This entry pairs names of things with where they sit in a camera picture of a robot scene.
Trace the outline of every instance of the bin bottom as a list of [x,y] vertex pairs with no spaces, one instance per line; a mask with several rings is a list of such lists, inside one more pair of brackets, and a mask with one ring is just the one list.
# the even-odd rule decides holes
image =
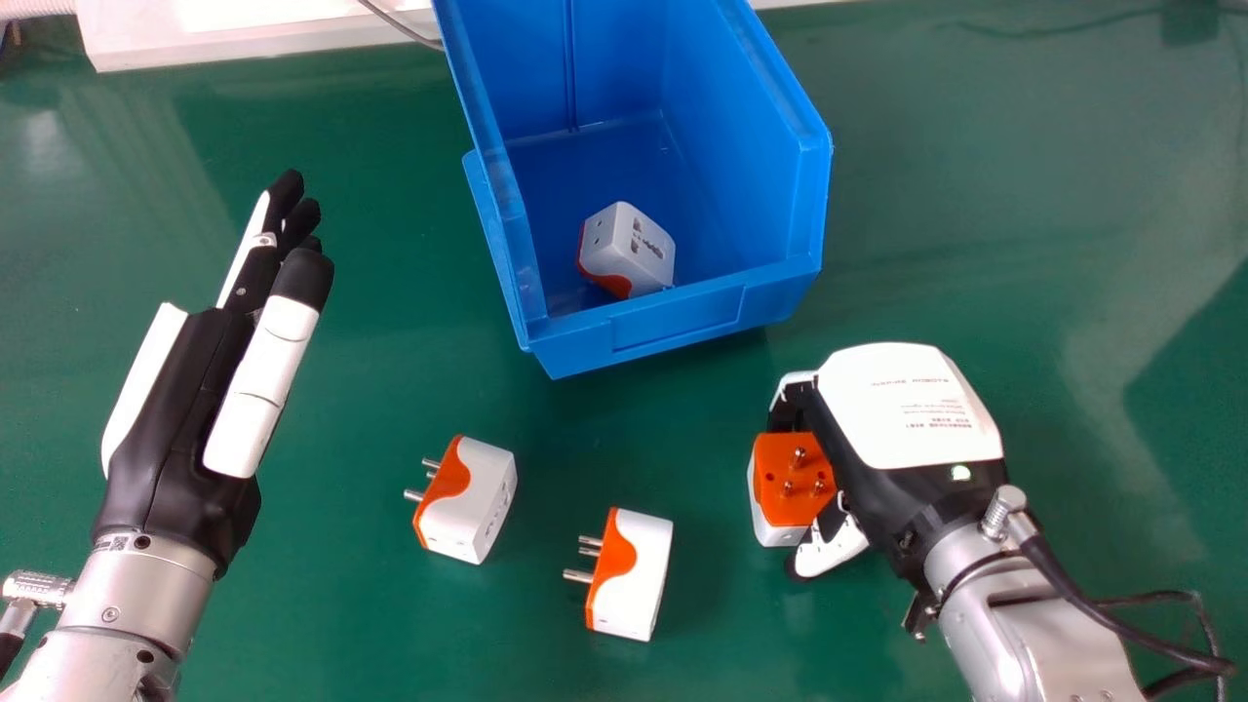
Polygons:
[[577,245],[582,222],[619,200],[671,235],[678,286],[746,267],[661,112],[517,139],[507,150],[552,317],[615,301],[580,277]]

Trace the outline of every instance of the gray cable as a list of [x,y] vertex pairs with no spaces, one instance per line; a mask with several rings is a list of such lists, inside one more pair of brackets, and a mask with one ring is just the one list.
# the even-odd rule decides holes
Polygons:
[[394,27],[394,29],[399,30],[401,32],[403,32],[412,41],[416,41],[417,44],[419,44],[422,46],[428,46],[429,49],[433,49],[434,51],[446,51],[446,49],[442,47],[442,41],[437,40],[437,39],[429,39],[428,36],[424,36],[423,34],[416,31],[414,29],[407,26],[406,24],[396,20],[393,16],[391,16],[389,12],[387,12],[382,7],[378,7],[377,5],[373,5],[369,0],[356,0],[356,1],[359,2],[361,5],[363,5],[364,7],[368,7],[369,12],[372,12],[372,14],[377,15],[378,17],[386,20],[386,24],[388,24],[392,27]]

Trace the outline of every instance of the white corrugated hose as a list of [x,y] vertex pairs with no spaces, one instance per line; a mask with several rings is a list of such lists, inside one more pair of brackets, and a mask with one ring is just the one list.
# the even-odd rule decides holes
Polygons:
[[0,0],[0,25],[10,20],[72,15],[77,0]]

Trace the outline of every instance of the white adapter body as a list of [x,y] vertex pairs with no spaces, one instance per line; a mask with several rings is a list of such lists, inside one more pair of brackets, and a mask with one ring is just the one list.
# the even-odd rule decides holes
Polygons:
[[434,553],[480,565],[502,531],[515,496],[515,456],[497,446],[457,436],[442,461],[426,460],[432,478],[424,492],[406,491],[419,502],[412,528]]
[[639,297],[671,287],[676,242],[633,205],[615,202],[582,225],[577,267],[620,300]]
[[612,507],[603,537],[580,537],[580,552],[598,558],[593,575],[564,571],[589,585],[585,628],[650,641],[659,618],[671,555],[670,520]]

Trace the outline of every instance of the blue plastic bin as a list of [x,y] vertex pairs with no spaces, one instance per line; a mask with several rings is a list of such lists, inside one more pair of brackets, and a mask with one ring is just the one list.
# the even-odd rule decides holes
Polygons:
[[[819,272],[832,145],[745,0],[436,0],[464,171],[520,349],[564,377],[789,317]],[[636,205],[675,286],[580,277],[580,224]]]

